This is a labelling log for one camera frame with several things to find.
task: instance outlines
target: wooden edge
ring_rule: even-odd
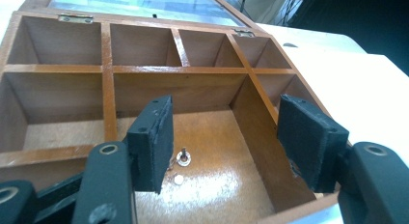
[[[35,11],[17,11],[15,13],[24,16],[32,16],[32,17],[39,17],[39,18],[51,18],[57,20],[58,14],[62,14],[64,12],[69,13],[72,11],[64,11],[64,10],[52,10],[50,8],[44,9],[36,9]],[[168,19],[157,19],[157,18],[147,18],[147,17],[138,17],[138,16],[126,16],[126,15],[110,15],[104,14],[103,16],[94,17],[94,22],[97,23],[104,23],[109,22],[111,24],[117,25],[131,25],[131,26],[143,26],[143,27],[150,27],[150,28],[167,28],[167,29],[184,29],[189,31],[198,31],[198,32],[210,32],[210,33],[221,33],[221,34],[235,34],[234,29],[243,29],[243,27],[233,27],[233,26],[223,26],[223,25],[215,25],[215,24],[207,24],[203,25],[202,23],[194,23],[194,22],[187,22],[187,21],[174,21]],[[270,35],[264,33],[265,31],[255,30],[252,28],[246,28],[246,30],[250,30],[254,32],[254,34],[258,37],[266,37],[270,38]]]
[[[4,70],[4,66],[7,64],[10,53],[12,51],[15,35],[17,34],[18,25],[21,22],[21,15],[12,14],[10,18],[9,26],[6,29],[3,40],[0,45],[0,73]]]
[[[70,160],[87,157],[94,145],[71,146],[54,149],[39,149],[7,152],[0,154],[0,169],[13,168],[34,163]]]
[[[232,5],[230,5],[225,0],[216,0],[216,1],[219,4],[221,4],[224,8],[226,8],[226,10],[228,10],[238,20],[240,20],[242,23],[247,25],[248,27],[259,30],[259,31],[265,33],[265,31],[262,28],[260,28],[253,20],[248,18],[246,15],[242,14],[240,11],[238,11],[236,8],[234,8]]]
[[[190,67],[189,59],[187,59],[186,50],[184,49],[183,42],[180,37],[178,29],[172,29],[172,36],[174,37],[175,44],[177,46],[177,53],[183,67]]]
[[[102,38],[102,93],[105,141],[118,140],[117,110],[115,103],[114,70],[112,69],[111,29],[101,23]]]
[[[253,68],[255,74],[296,74],[292,69]]]
[[[4,72],[102,73],[102,69],[88,65],[6,65]]]
[[[308,216],[312,213],[318,212],[320,210],[324,210],[336,204],[338,202],[338,193],[328,195],[316,201],[312,201],[301,205],[299,207],[295,207],[290,210],[285,210],[279,212],[275,215],[271,215],[269,217],[263,218],[259,220],[259,224],[281,224],[281,223],[288,223],[291,221],[295,221],[299,218]]]
[[[244,68],[214,68],[206,67],[132,67],[132,66],[114,66],[114,73],[208,73],[208,74],[223,74],[223,73],[247,73]]]

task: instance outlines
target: wooden tray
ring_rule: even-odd
[[[187,148],[192,163],[167,173],[161,195],[137,195],[141,222],[248,223],[314,200],[276,136],[281,94],[320,103],[277,42],[146,20],[14,13],[0,52],[0,182],[42,189],[81,172],[93,146],[122,140],[149,100],[172,95],[175,154]]]

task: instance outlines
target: white table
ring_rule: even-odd
[[[409,77],[344,35],[259,24],[278,43],[349,141],[394,150],[409,166]]]

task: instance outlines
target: clamp jaw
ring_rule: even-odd
[[[307,101],[283,95],[278,138],[294,173],[314,192],[332,193],[345,223],[409,223],[409,169],[392,150],[347,146],[349,132]]]

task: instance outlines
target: wooden divider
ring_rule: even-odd
[[[255,83],[246,78],[232,102],[232,111],[252,154],[275,211],[314,200],[314,194],[290,172],[286,153],[277,139],[277,125]]]
[[[177,53],[180,58],[181,65],[183,67],[190,67],[189,59],[187,59],[186,49],[184,49],[178,29],[172,28],[172,35],[177,46]]]
[[[117,116],[114,88],[114,71],[112,69],[111,30],[108,23],[102,23],[102,93],[105,141],[118,140]]]

